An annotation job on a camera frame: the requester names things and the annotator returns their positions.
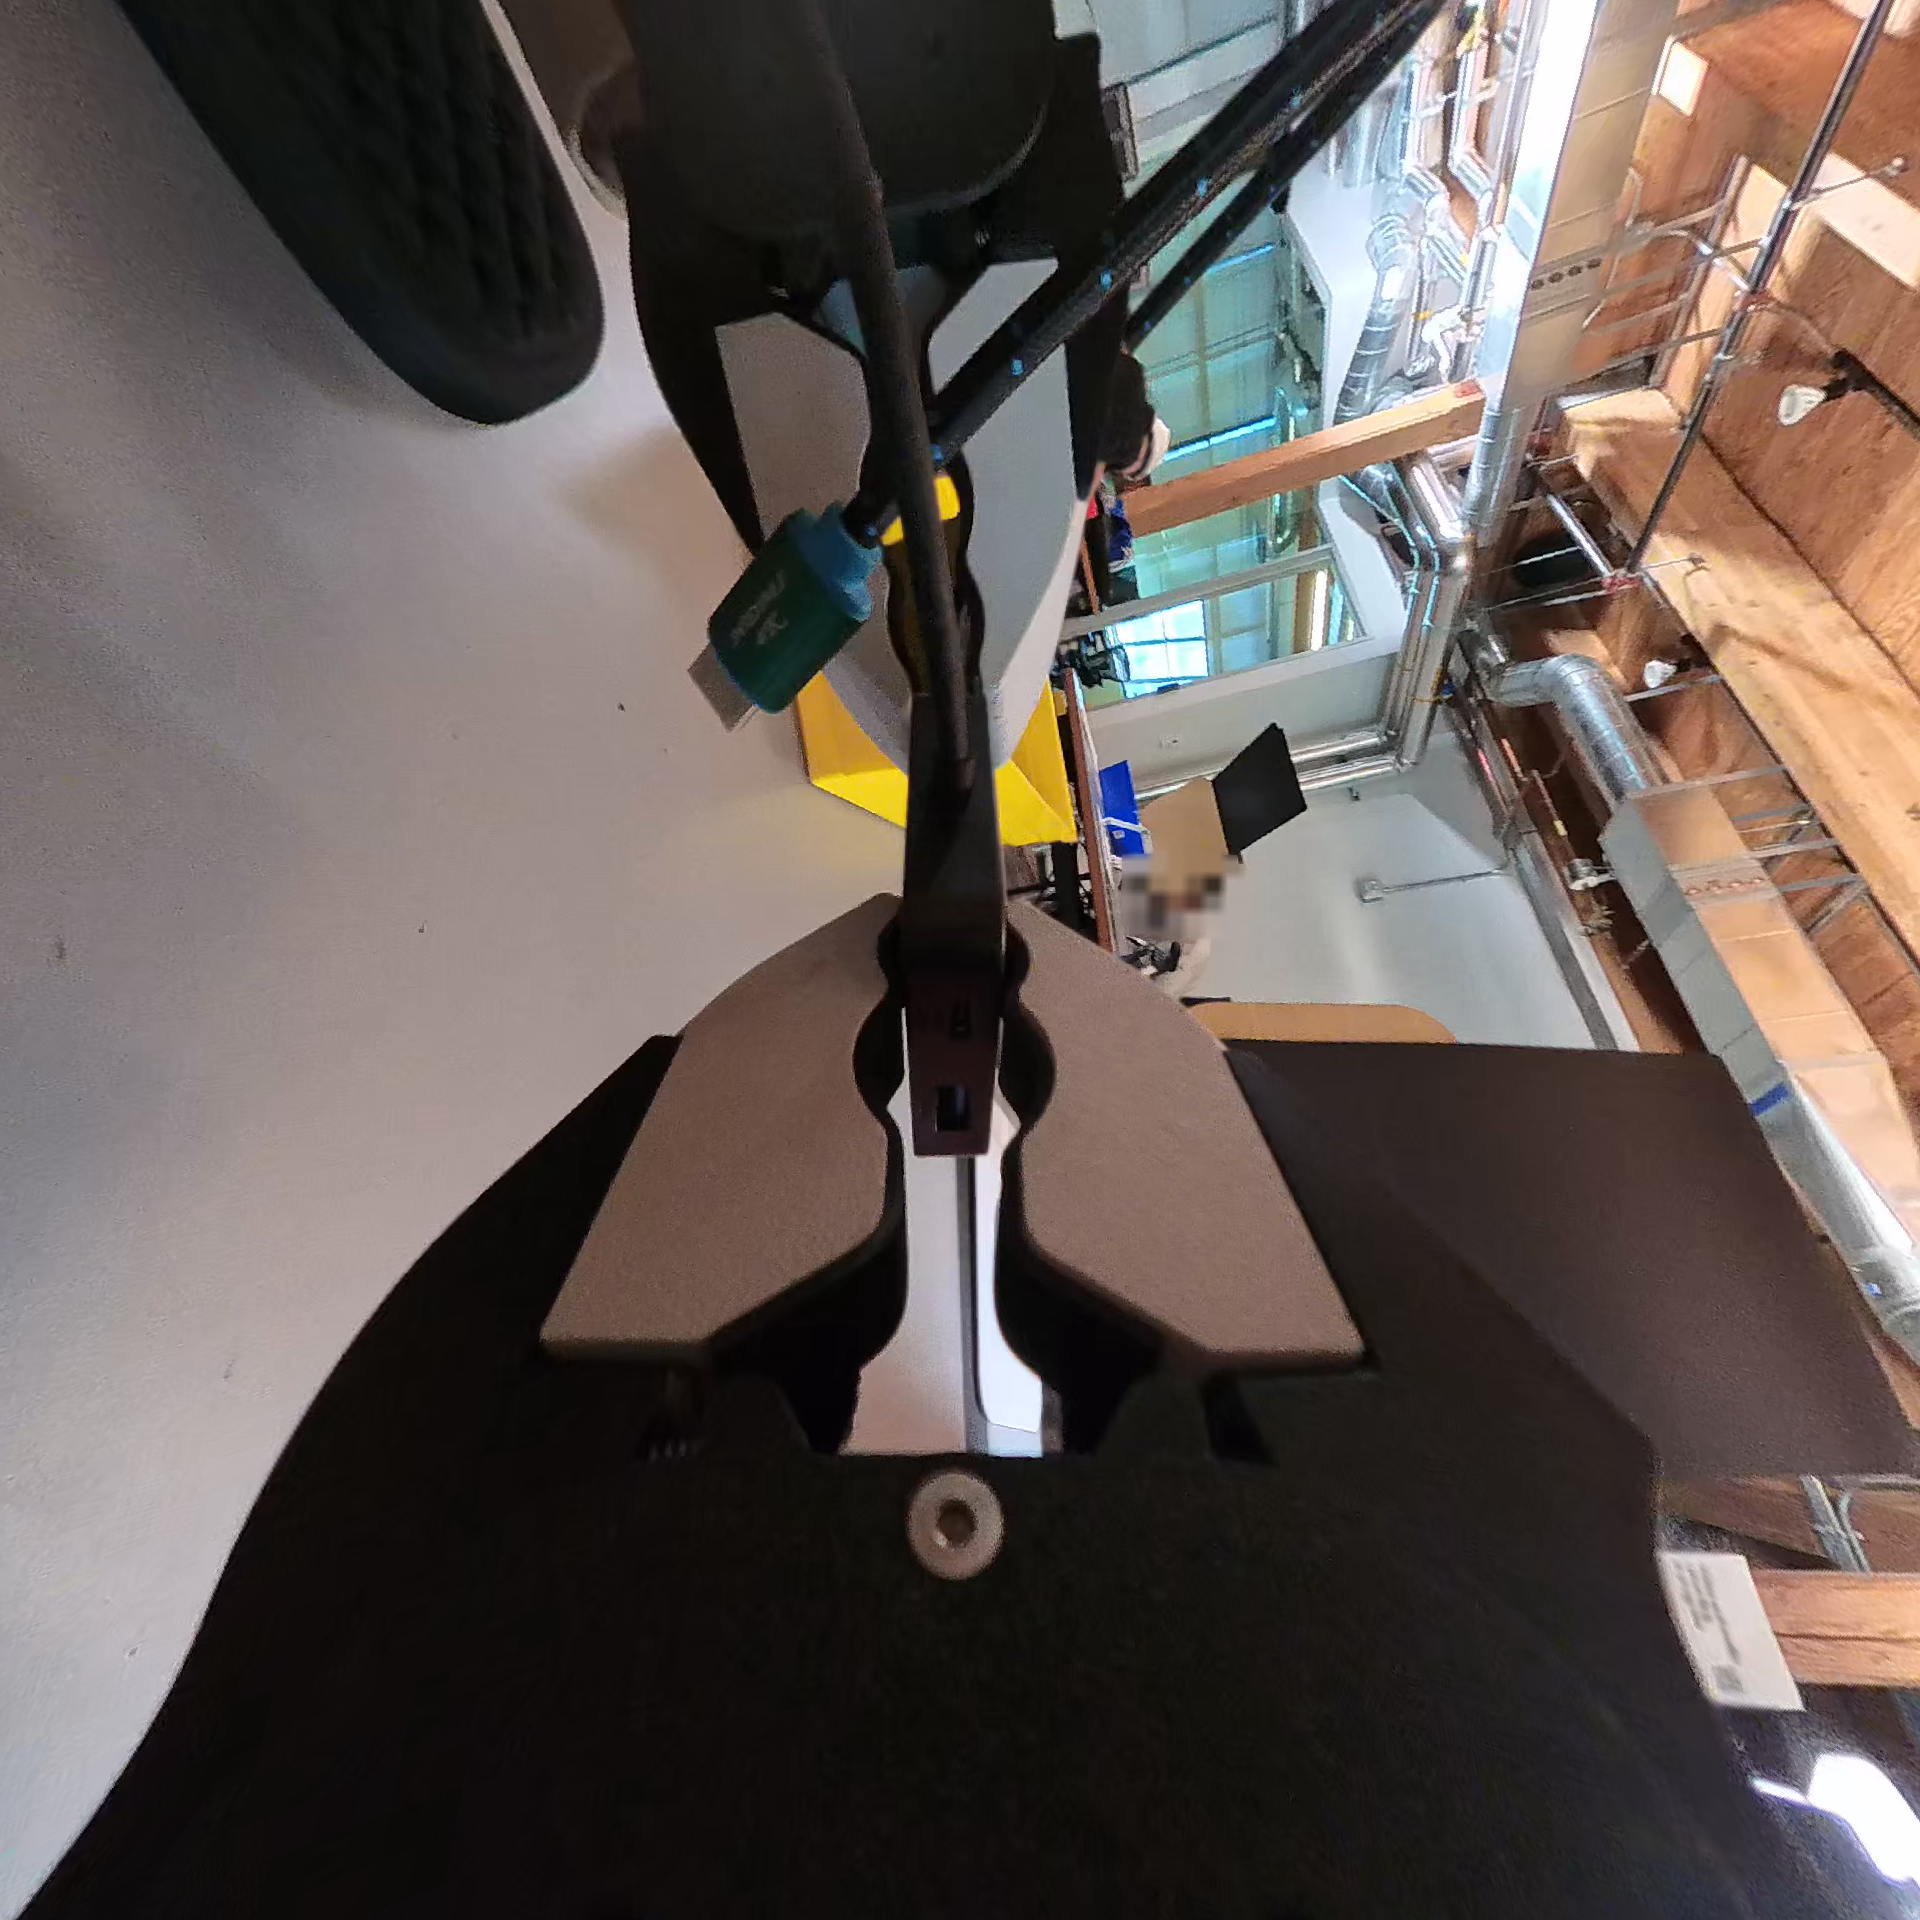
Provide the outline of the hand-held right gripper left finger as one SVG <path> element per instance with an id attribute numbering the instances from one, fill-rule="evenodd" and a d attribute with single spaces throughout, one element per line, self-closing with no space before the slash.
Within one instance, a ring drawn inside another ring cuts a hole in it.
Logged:
<path id="1" fill-rule="evenodd" d="M 541 1343 L 693 1360 L 878 1247 L 896 1212 L 901 1017 L 871 896 L 695 1015 L 614 1171 Z"/>

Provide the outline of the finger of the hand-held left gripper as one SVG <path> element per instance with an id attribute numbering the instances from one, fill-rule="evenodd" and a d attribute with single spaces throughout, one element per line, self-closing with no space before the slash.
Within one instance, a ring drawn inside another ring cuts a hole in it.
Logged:
<path id="1" fill-rule="evenodd" d="M 1096 36 L 1057 38 L 1052 73 L 1040 134 L 976 213 L 971 278 L 931 332 L 928 371 L 939 391 L 1056 269 L 1096 261 L 1119 213 Z M 1025 729 L 1064 620 L 1078 526 L 1116 405 L 1127 303 L 1116 278 L 1104 305 L 963 448 L 974 515 L 965 563 L 980 603 L 977 676 L 997 759 L 1007 759 Z"/>
<path id="2" fill-rule="evenodd" d="M 872 439 L 845 276 L 817 230 L 747 237 L 687 197 L 629 197 L 643 343 L 747 563 L 687 680 L 715 717 L 782 713 L 872 617 L 879 543 L 855 537 Z"/>

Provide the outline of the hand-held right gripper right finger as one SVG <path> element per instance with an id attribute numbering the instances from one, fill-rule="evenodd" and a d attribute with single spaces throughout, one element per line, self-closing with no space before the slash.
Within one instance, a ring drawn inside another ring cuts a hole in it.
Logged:
<path id="1" fill-rule="evenodd" d="M 1015 1140 L 1045 1269 L 1205 1368 L 1344 1368 L 1360 1333 L 1225 1047 L 1028 902 L 1017 1009 L 1048 1089 Z"/>

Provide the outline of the grey USB hub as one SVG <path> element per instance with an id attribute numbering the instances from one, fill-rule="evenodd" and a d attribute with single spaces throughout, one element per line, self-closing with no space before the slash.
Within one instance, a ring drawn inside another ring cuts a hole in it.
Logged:
<path id="1" fill-rule="evenodd" d="M 916 784 L 908 798 L 896 917 L 904 1084 L 913 1152 L 976 1158 L 991 1134 L 1005 997 L 1005 901 L 997 784 Z"/>

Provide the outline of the yellow plastic bin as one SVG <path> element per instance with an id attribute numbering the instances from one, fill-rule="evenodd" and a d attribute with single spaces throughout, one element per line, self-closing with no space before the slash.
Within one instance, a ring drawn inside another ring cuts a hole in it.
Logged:
<path id="1" fill-rule="evenodd" d="M 998 839 L 1037 848 L 1073 835 L 1064 750 L 1048 691 L 1085 497 L 1071 478 L 982 485 L 967 528 L 977 597 Z M 872 614 L 797 700 L 807 779 L 888 824 L 904 824 L 908 685 L 888 612 L 910 611 L 901 535 L 879 547 Z"/>

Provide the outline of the wooden beam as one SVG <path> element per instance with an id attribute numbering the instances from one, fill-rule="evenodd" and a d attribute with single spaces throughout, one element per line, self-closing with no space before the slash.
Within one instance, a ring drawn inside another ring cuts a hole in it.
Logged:
<path id="1" fill-rule="evenodd" d="M 1151 537 L 1273 495 L 1317 488 L 1477 433 L 1484 405 L 1486 392 L 1477 379 L 1459 381 L 1206 471 L 1141 486 L 1127 495 L 1127 515 L 1137 537 Z"/>

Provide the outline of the white printed label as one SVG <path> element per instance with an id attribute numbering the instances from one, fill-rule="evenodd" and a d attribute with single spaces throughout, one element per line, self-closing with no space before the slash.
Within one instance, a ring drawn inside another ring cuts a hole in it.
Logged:
<path id="1" fill-rule="evenodd" d="M 1661 1548 L 1655 1556 L 1673 1629 L 1702 1695 L 1731 1712 L 1801 1712 L 1801 1687 L 1745 1556 L 1689 1548 Z"/>

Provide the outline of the silver air duct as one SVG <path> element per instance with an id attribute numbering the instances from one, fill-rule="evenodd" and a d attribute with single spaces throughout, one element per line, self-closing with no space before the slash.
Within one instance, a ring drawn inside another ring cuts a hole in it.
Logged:
<path id="1" fill-rule="evenodd" d="M 1893 1068 L 1702 782 L 1669 779 L 1606 670 L 1481 630 L 1481 694 L 1549 709 L 1606 804 L 1606 871 L 1879 1328 L 1918 1356 L 1918 1147 Z"/>

